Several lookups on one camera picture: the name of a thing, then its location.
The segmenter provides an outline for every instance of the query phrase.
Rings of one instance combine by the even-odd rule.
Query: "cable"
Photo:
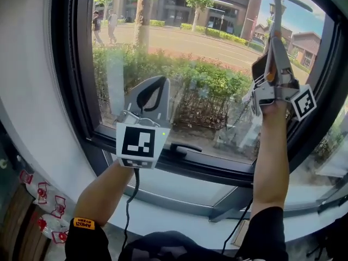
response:
[[[238,226],[240,225],[241,221],[243,220],[246,212],[249,210],[250,206],[251,206],[252,200],[249,202],[248,206],[245,208],[245,211],[243,213],[243,215],[241,216],[240,220],[238,221],[237,225],[235,226],[234,230],[232,231],[232,233],[230,234],[230,236],[228,236],[228,238],[226,239],[226,241],[223,244],[223,248],[221,251],[221,254],[223,254],[225,252],[225,248],[226,248],[226,244],[228,242],[228,240],[230,240],[230,238],[232,237],[232,235],[234,234],[235,230],[238,228]]]
[[[127,203],[126,203],[127,223],[126,223],[125,230],[123,231],[124,234],[125,234],[125,241],[123,242],[122,250],[125,249],[126,242],[127,242],[127,239],[128,239],[127,228],[128,228],[128,225],[129,225],[129,204],[131,203],[131,201],[135,198],[136,194],[138,193],[139,184],[140,184],[139,169],[138,168],[134,168],[134,174],[135,174],[135,188],[134,188],[132,196],[127,200]]]

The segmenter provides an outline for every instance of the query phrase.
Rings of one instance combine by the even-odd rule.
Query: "road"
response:
[[[129,26],[118,26],[115,29],[117,42],[132,43],[134,28]],[[105,44],[109,42],[107,28],[102,28],[101,38]],[[172,29],[150,29],[150,50],[163,49],[173,55],[192,54],[196,57],[205,57],[218,60],[222,64],[231,66],[237,70],[250,70],[253,62],[260,57],[260,53],[243,47],[240,44],[221,42],[200,35],[190,34],[177,28]],[[293,66],[294,74],[301,84],[304,84],[308,75]]]

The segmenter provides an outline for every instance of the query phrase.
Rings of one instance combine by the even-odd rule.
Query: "window handle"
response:
[[[195,150],[200,153],[202,152],[202,148],[195,145],[190,145],[190,144],[185,144],[180,142],[173,142],[170,145],[170,150],[172,152],[179,153],[180,155],[182,155],[182,157],[185,157],[187,155],[187,150],[185,150],[184,148]]]

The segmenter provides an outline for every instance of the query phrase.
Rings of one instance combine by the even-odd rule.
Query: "forearm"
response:
[[[114,213],[133,175],[133,169],[114,162],[80,195],[74,216],[94,220],[104,226]]]
[[[260,150],[256,161],[253,200],[264,207],[284,207],[289,186],[287,155],[287,126],[285,114],[280,111],[264,115]]]

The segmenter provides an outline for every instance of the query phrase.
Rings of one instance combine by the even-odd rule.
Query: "pants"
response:
[[[103,45],[103,41],[102,41],[102,39],[99,37],[99,31],[93,31],[93,32],[94,32],[94,36],[96,37],[97,42],[98,42],[100,45]]]
[[[108,27],[108,34],[109,34],[110,41],[114,40],[114,42],[116,42],[116,38],[115,38],[115,35],[114,35],[114,30],[115,30],[114,26],[109,26]]]

